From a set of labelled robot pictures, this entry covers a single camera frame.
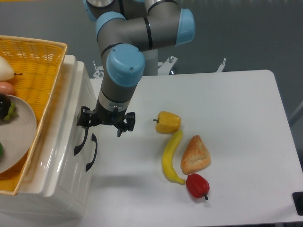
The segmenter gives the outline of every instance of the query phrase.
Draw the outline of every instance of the white table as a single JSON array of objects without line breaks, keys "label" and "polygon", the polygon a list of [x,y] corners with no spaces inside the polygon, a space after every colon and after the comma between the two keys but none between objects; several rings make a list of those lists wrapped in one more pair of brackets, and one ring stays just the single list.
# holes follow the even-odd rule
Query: white table
[{"label": "white table", "polygon": [[[101,79],[92,79],[98,95]],[[182,118],[184,137],[173,160],[177,173],[189,139],[201,135],[212,163],[198,172],[209,200],[194,200],[185,186],[166,180],[161,155],[171,135],[155,131],[159,111]],[[292,193],[303,174],[274,75],[246,71],[144,77],[128,111],[133,132],[99,126],[99,151],[82,219],[29,216],[14,225],[56,227],[194,227],[303,221]]]}]

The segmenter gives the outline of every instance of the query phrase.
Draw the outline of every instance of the white storage box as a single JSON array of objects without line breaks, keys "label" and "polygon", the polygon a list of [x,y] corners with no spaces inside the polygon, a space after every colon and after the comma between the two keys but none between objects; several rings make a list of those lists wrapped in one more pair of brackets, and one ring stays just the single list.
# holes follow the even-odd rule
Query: white storage box
[{"label": "white storage box", "polygon": [[56,216],[83,215],[93,167],[85,171],[95,153],[94,133],[89,129],[85,146],[74,156],[81,144],[84,129],[76,126],[82,105],[94,109],[96,98],[84,63],[66,55],[61,68],[52,111],[42,129],[31,166],[15,196],[0,195],[1,212],[21,212]]}]

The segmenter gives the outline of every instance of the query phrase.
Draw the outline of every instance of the bread pastry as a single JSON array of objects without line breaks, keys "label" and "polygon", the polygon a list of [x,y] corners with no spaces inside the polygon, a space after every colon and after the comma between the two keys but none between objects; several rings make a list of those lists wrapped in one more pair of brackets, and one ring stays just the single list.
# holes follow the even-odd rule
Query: bread pastry
[{"label": "bread pastry", "polygon": [[199,135],[193,136],[181,160],[181,169],[189,175],[210,165],[210,154]]}]

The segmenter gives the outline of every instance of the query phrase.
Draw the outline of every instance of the robotic arm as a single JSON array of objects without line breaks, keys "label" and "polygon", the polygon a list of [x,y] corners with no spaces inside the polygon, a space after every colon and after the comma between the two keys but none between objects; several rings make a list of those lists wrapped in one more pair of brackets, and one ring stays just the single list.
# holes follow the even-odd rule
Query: robotic arm
[{"label": "robotic arm", "polygon": [[[145,0],[145,4],[141,0],[83,3],[89,18],[96,21],[104,78],[95,109],[82,106],[77,125],[86,130],[99,124],[113,125],[120,137],[122,132],[134,129],[135,113],[126,110],[143,76],[145,59],[141,52],[191,42],[195,36],[194,17],[174,0]],[[125,15],[132,12],[126,7],[132,4],[139,17],[135,13]]]}]

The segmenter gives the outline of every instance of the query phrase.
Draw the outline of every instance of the pear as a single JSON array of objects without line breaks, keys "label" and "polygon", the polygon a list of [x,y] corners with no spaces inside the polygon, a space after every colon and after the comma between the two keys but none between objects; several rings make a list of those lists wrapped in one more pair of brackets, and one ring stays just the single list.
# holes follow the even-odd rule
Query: pear
[{"label": "pear", "polygon": [[9,62],[0,56],[0,81],[7,81],[14,78],[15,72]]}]

